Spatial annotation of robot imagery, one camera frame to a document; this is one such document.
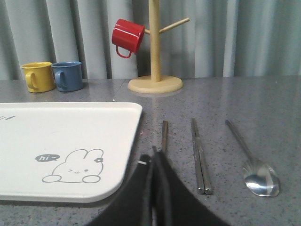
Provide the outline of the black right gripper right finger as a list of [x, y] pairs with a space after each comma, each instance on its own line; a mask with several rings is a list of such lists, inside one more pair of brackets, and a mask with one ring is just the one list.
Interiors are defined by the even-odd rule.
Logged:
[[158, 226], [227, 226], [178, 178], [165, 154], [152, 147], [152, 192]]

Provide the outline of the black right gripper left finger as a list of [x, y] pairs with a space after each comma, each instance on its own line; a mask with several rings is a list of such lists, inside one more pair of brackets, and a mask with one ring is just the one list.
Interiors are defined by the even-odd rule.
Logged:
[[89, 226], [150, 226], [152, 225], [153, 165], [150, 156], [143, 154], [129, 181], [121, 188], [112, 203]]

